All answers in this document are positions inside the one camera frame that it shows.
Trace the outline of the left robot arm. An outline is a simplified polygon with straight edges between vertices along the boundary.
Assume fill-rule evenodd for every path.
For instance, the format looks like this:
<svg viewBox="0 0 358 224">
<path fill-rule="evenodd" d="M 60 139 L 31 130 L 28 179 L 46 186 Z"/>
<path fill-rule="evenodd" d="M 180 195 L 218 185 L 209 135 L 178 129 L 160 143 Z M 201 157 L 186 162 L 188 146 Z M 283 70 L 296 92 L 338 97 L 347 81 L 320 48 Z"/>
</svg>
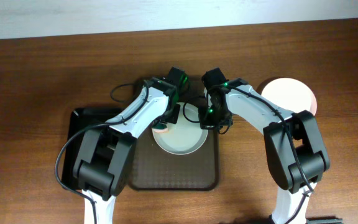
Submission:
<svg viewBox="0 0 358 224">
<path fill-rule="evenodd" d="M 116 197 L 126 185 L 139 136 L 149 127 L 163 129 L 178 120 L 178 99 L 187 74 L 171 68 L 164 78 L 144 81 L 138 97 L 122 112 L 90 124 L 68 142 L 81 137 L 72 176 L 73 190 L 85 200 L 85 223 L 112 223 Z"/>
</svg>

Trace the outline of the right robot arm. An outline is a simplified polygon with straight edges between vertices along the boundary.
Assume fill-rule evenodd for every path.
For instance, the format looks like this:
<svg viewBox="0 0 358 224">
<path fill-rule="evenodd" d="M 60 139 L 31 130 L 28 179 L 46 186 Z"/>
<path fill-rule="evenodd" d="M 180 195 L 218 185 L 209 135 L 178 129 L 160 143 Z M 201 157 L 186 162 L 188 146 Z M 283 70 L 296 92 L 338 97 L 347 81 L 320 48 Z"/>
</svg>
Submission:
<svg viewBox="0 0 358 224">
<path fill-rule="evenodd" d="M 201 129 L 222 130 L 238 115 L 262 133 L 269 172 L 278 185 L 270 223 L 309 223 L 306 209 L 316 184 L 331 165 L 315 116 L 283 109 L 254 91 L 245 80 L 228 80 L 219 68 L 201 78 L 206 106 Z"/>
</svg>

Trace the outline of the pale green plate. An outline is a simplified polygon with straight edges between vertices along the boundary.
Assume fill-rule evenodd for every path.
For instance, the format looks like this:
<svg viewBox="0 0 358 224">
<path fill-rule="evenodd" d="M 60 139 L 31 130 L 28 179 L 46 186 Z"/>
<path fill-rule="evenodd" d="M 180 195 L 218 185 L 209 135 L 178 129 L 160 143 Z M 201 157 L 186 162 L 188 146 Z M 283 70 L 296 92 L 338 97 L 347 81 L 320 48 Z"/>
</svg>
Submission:
<svg viewBox="0 0 358 224">
<path fill-rule="evenodd" d="M 189 122 L 183 115 L 183 102 L 176 124 L 167 123 L 165 129 L 152 128 L 156 143 L 166 152 L 178 156 L 191 154 L 199 149 L 208 136 L 208 130 L 201 129 L 198 123 Z"/>
</svg>

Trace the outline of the black rectangular sponge tray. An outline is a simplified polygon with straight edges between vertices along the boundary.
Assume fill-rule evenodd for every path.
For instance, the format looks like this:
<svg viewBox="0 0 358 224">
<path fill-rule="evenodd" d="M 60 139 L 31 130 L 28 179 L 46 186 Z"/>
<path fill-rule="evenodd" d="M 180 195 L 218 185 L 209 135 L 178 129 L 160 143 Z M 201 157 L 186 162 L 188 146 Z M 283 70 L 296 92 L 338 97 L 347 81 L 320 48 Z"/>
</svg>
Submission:
<svg viewBox="0 0 358 224">
<path fill-rule="evenodd" d="M 120 108 L 76 108 L 71 112 L 68 139 L 79 130 L 96 123 L 104 123 L 121 112 Z M 65 158 L 62 171 L 62 182 L 79 190 L 78 180 L 73 176 L 73 166 L 81 146 L 83 134 L 74 139 L 65 150 Z"/>
</svg>

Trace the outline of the pinkish white plate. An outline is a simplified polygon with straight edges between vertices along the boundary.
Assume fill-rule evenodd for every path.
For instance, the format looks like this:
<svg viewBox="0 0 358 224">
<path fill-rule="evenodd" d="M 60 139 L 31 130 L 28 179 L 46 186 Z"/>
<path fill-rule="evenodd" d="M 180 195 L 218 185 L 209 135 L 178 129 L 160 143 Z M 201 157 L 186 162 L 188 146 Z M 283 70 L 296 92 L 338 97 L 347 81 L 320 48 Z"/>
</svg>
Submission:
<svg viewBox="0 0 358 224">
<path fill-rule="evenodd" d="M 275 105 L 296 113 L 304 110 L 316 115 L 318 104 L 312 90 L 293 78 L 277 78 L 269 81 L 261 95 Z"/>
</svg>

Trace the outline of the green and pink sponge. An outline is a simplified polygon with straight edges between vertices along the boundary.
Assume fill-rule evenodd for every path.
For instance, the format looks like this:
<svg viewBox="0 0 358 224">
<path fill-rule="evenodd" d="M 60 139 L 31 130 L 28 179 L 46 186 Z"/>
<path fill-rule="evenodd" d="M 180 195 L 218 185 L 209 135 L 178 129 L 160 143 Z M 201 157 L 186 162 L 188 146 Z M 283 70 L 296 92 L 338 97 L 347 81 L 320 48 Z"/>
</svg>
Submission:
<svg viewBox="0 0 358 224">
<path fill-rule="evenodd" d="M 168 132 L 168 127 L 166 124 L 164 123 L 158 123 L 152 126 L 152 130 L 155 133 L 167 133 Z"/>
</svg>

